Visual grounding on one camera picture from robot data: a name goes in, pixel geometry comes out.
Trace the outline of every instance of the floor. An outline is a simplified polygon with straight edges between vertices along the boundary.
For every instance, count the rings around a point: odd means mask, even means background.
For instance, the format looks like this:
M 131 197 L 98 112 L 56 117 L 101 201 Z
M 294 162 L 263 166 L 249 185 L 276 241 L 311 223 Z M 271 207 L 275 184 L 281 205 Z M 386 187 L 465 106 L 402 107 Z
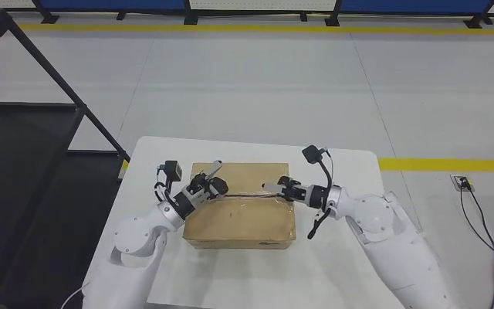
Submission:
M 38 22 L 35 15 L 16 15 Z M 114 16 L 64 15 L 65 23 Z M 127 23 L 179 24 L 130 16 Z M 203 23 L 297 24 L 283 18 Z M 310 17 L 320 24 L 322 17 Z M 457 19 L 342 25 L 463 28 Z M 130 154 L 154 135 L 366 149 L 383 158 L 492 158 L 494 36 L 294 32 L 37 32 L 29 37 Z M 0 100 L 69 102 L 15 38 L 0 39 Z M 112 149 L 85 121 L 71 148 Z M 487 308 L 493 259 L 462 216 L 454 172 L 384 171 L 465 306 Z M 466 173 L 494 226 L 492 173 Z M 465 206 L 481 228 L 472 200 Z

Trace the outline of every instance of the yellow stripe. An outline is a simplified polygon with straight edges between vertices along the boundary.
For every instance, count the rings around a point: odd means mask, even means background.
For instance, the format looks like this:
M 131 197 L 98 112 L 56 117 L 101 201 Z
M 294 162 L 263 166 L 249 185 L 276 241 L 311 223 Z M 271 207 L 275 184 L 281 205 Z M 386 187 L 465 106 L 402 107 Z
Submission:
M 494 171 L 494 160 L 380 158 L 381 171 Z
M 20 24 L 23 30 L 56 31 L 139 31 L 139 32 L 319 32 L 355 34 L 402 34 L 435 36 L 493 36 L 494 29 L 426 29 L 426 28 L 366 28 L 305 25 L 90 25 L 90 24 Z

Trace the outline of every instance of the brown cardboard box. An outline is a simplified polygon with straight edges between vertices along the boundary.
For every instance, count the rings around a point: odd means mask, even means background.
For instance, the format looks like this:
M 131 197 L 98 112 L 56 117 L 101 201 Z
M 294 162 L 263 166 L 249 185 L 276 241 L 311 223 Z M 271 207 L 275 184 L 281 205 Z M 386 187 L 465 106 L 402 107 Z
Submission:
M 191 177 L 206 169 L 194 163 Z M 223 163 L 216 174 L 228 194 L 259 194 L 261 184 L 288 175 L 287 163 Z M 229 198 L 206 203 L 185 221 L 184 239 L 196 249 L 286 249 L 296 238 L 293 204 L 281 198 Z

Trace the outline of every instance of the wall outlet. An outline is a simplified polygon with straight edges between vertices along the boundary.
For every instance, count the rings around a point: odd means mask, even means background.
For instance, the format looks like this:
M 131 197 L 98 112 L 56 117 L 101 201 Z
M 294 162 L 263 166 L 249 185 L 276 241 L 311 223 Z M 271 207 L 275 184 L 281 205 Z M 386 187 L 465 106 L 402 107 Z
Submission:
M 472 188 L 472 192 L 475 191 L 475 188 L 473 188 L 472 180 L 464 175 L 450 175 L 451 180 L 453 181 L 453 185 L 455 186 L 456 191 L 461 191 L 461 186 L 462 186 L 462 181 L 460 180 L 461 178 L 465 177 L 467 182 L 469 182 L 470 187 Z

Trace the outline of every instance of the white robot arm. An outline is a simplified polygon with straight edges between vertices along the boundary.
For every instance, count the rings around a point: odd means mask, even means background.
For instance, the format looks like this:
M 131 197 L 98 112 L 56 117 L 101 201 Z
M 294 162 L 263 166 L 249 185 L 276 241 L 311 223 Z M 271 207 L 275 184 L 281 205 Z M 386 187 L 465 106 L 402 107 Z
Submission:
M 161 165 L 167 174 L 167 185 L 163 185 L 166 188 L 164 199 L 153 206 L 146 217 L 129 218 L 118 226 L 114 236 L 115 246 L 84 291 L 84 309 L 144 307 L 163 256 L 167 233 L 177 231 L 185 218 L 200 205 L 228 191 L 225 181 L 213 177 L 221 166 L 220 161 L 213 162 L 207 171 L 197 174 L 172 198 L 169 196 L 171 183 L 181 180 L 181 169 L 176 161 Z M 123 257 L 141 260 L 139 262 L 145 260 L 146 264 L 136 267 L 126 263 Z
M 325 149 L 311 145 L 303 151 L 311 164 L 319 163 L 328 177 L 326 188 L 306 187 L 300 182 L 281 177 L 277 185 L 264 184 L 289 201 L 297 201 L 319 209 L 314 220 L 311 239 L 319 224 L 327 217 L 345 218 L 364 249 L 377 275 L 406 309 L 456 309 L 434 253 L 417 231 L 393 193 L 384 196 L 348 196 L 345 188 L 332 185 L 322 163 Z

